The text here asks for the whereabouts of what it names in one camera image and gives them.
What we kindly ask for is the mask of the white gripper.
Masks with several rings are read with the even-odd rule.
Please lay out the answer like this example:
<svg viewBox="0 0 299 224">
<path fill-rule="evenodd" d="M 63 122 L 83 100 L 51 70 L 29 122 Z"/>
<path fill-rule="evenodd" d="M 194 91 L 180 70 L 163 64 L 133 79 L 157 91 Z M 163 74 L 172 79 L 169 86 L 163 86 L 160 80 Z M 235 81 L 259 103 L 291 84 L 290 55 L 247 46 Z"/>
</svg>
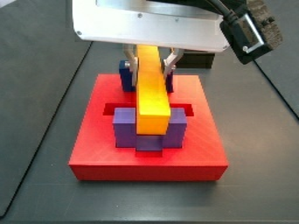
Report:
<svg viewBox="0 0 299 224">
<path fill-rule="evenodd" d="M 172 47 L 163 60 L 167 76 L 184 50 L 218 53 L 230 47 L 222 16 L 196 7 L 149 0 L 72 0 L 73 30 L 84 40 L 123 43 L 136 85 L 135 45 Z"/>
</svg>

